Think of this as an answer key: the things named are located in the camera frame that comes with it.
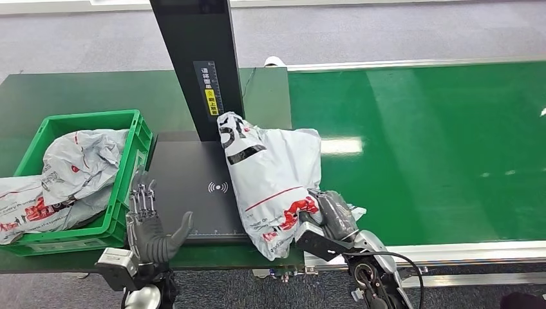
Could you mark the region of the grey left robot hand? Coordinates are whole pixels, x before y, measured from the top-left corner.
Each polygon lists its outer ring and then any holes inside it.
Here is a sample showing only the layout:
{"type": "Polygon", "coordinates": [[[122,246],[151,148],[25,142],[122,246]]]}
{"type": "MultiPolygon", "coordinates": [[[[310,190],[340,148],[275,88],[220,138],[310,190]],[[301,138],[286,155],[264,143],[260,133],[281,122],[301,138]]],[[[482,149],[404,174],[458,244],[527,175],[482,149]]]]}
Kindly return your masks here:
{"type": "Polygon", "coordinates": [[[193,212],[182,216],[180,227],[166,234],[155,207],[155,180],[148,179],[144,165],[139,165],[131,181],[126,214],[127,240],[130,250],[141,264],[166,263],[172,259],[193,230],[193,212]]]}

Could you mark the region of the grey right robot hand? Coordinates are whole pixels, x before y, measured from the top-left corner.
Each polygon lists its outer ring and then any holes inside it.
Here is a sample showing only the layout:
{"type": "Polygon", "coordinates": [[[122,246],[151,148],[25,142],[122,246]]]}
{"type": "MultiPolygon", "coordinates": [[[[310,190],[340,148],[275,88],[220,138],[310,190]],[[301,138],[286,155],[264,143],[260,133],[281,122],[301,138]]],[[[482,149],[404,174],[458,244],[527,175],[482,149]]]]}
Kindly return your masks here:
{"type": "Polygon", "coordinates": [[[353,242],[359,232],[352,208],[337,191],[309,189],[308,193],[318,204],[319,212],[299,213],[301,223],[309,222],[323,230],[325,236],[337,241],[353,242]]]}

